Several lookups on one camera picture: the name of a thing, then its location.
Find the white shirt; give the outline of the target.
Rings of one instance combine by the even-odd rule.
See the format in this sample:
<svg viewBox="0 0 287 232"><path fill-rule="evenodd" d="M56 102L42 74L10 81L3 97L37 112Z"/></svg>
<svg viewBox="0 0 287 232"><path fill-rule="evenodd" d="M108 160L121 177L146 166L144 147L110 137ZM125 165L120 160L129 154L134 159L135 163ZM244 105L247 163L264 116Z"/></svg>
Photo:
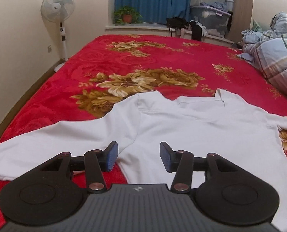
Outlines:
<svg viewBox="0 0 287 232"><path fill-rule="evenodd" d="M0 180L13 180L53 156L81 156L119 146L118 165L128 183L167 183L159 146L203 157L214 152L272 185L280 196L273 224L287 231L287 157L279 136L287 117L217 90L213 97L168 100L157 91L138 93L114 105L104 117L61 121L0 143Z"/></svg>

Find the red floral bedspread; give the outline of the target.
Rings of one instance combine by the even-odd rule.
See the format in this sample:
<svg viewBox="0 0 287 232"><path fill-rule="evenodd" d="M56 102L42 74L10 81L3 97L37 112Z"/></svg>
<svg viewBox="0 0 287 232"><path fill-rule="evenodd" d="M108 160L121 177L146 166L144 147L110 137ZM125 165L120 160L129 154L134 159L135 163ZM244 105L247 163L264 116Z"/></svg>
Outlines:
<svg viewBox="0 0 287 232"><path fill-rule="evenodd" d="M287 97L240 59L235 49L174 37L103 35L44 83L7 127L0 143L61 121L102 118L115 104L138 93L157 91L173 101L181 96L213 97L219 89L287 117ZM287 131L279 136L287 157ZM19 177L0 180L0 191ZM117 161L104 178L106 186L128 183ZM5 223L0 210L0 228Z"/></svg>

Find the plaid blue quilt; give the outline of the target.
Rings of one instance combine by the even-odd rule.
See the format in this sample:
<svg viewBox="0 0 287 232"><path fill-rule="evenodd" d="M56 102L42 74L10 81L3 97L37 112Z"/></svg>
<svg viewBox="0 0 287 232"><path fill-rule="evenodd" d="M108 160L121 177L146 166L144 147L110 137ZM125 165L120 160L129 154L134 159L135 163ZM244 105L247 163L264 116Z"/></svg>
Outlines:
<svg viewBox="0 0 287 232"><path fill-rule="evenodd" d="M276 14L271 20L269 30L244 30L241 35L241 57L287 96L287 13Z"/></svg>

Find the black bag on sill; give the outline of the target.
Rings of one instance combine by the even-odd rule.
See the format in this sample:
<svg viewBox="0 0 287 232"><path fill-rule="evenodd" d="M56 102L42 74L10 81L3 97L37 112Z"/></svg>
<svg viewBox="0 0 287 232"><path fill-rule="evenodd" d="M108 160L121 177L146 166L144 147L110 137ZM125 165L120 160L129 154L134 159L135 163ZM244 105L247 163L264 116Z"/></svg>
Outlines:
<svg viewBox="0 0 287 232"><path fill-rule="evenodd" d="M189 26L184 18L172 17L166 19L166 25L169 28L170 36L172 37L173 30L180 38L184 38L185 32Z"/></svg>

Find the grey plastic storage bin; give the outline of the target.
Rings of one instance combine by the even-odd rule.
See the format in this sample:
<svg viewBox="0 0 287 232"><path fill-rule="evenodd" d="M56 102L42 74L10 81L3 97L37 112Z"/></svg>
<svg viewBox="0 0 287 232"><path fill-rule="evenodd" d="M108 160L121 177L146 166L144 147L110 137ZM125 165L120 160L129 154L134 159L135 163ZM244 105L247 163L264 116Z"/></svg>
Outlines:
<svg viewBox="0 0 287 232"><path fill-rule="evenodd" d="M225 37L230 13L204 5L191 6L190 10L192 19L205 26L208 35Z"/></svg>

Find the potted green plant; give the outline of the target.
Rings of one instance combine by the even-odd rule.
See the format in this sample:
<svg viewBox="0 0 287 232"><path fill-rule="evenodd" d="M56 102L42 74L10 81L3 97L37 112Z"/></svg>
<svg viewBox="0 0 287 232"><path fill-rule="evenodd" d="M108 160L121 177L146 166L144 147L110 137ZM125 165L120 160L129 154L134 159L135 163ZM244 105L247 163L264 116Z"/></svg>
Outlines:
<svg viewBox="0 0 287 232"><path fill-rule="evenodd" d="M114 12L114 24L140 24L142 23L142 16L139 11L131 6L122 6Z"/></svg>

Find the wooden shelf unit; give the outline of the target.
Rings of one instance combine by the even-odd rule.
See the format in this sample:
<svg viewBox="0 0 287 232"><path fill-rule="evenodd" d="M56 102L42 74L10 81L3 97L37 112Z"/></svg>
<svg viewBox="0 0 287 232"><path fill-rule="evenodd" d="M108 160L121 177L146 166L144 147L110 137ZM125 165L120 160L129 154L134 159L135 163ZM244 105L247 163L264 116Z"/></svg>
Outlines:
<svg viewBox="0 0 287 232"><path fill-rule="evenodd" d="M249 29L252 23L254 0L234 0L232 23L226 38L233 42L241 41L241 32Z"/></svg>

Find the white standing fan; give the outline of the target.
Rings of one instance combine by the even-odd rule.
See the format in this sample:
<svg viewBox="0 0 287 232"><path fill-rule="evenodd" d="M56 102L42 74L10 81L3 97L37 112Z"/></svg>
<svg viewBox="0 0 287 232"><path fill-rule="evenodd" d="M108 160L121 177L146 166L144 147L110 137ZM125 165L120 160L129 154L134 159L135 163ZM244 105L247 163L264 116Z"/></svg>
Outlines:
<svg viewBox="0 0 287 232"><path fill-rule="evenodd" d="M54 68L55 72L59 71L69 59L66 46L65 21L73 14L74 10L74 0L43 0L41 4L40 12L42 17L49 22L59 24L64 62Z"/></svg>

